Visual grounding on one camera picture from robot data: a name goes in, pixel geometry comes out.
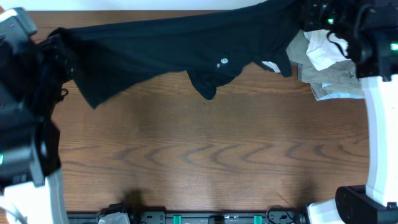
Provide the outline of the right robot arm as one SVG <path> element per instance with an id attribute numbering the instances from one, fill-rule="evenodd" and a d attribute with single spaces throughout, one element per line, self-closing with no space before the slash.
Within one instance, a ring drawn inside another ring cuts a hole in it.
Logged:
<path id="1" fill-rule="evenodd" d="M 369 122 L 366 184 L 308 205 L 307 223 L 397 223 L 397 1 L 305 0 L 302 20 L 347 41 Z"/>

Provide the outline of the olive khaki folded garment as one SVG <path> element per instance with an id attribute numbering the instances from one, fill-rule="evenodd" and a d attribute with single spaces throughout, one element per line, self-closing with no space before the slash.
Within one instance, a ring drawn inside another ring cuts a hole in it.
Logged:
<path id="1" fill-rule="evenodd" d="M 303 65 L 302 82 L 309 85 L 312 83 L 329 83 L 361 89 L 361 84 L 356 77 L 356 65 L 349 59 L 336 62 L 329 68 L 318 71 L 306 55 L 309 41 L 303 33 L 304 31 L 299 31 L 287 47 L 287 55 L 292 64 Z"/>

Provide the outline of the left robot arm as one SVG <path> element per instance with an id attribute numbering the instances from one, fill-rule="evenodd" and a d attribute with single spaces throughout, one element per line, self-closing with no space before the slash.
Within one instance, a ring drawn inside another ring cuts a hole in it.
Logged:
<path id="1" fill-rule="evenodd" d="M 1 208 L 10 223 L 67 223 L 55 105 L 76 56 L 55 35 L 36 44 L 21 8 L 1 13 Z"/>

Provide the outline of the black t-shirt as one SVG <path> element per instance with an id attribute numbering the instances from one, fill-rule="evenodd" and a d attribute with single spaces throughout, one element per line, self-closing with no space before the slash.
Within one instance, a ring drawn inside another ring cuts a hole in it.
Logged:
<path id="1" fill-rule="evenodd" d="M 186 72 L 210 100 L 250 63 L 272 62 L 283 76 L 292 75 L 286 50 L 301 28 L 301 7 L 301 1 L 264 1 L 196 16 L 59 28 L 53 34 L 77 56 L 74 81 L 92 107 L 169 72 Z"/>

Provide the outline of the light blue folded garment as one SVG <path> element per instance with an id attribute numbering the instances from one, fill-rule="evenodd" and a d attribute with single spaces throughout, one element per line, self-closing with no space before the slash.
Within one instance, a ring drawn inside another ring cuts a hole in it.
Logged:
<path id="1" fill-rule="evenodd" d="M 364 98 L 363 91 L 360 88 L 352 86 L 333 85 L 329 83 L 312 83 L 310 87 L 317 101 Z"/>

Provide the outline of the grey folded garment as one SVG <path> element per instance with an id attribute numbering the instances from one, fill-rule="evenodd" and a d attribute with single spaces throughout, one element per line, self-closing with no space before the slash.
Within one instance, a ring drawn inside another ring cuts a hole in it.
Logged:
<path id="1" fill-rule="evenodd" d="M 303 69 L 303 65 L 302 64 L 298 64 L 297 65 L 297 78 L 300 81 L 302 81 L 302 69 Z"/>

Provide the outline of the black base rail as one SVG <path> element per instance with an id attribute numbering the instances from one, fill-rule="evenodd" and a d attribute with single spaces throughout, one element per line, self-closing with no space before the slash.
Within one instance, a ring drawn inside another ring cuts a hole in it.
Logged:
<path id="1" fill-rule="evenodd" d="M 274 205 L 265 210 L 181 211 L 112 204 L 98 212 L 68 212 L 70 223 L 306 224 L 304 211 Z"/>

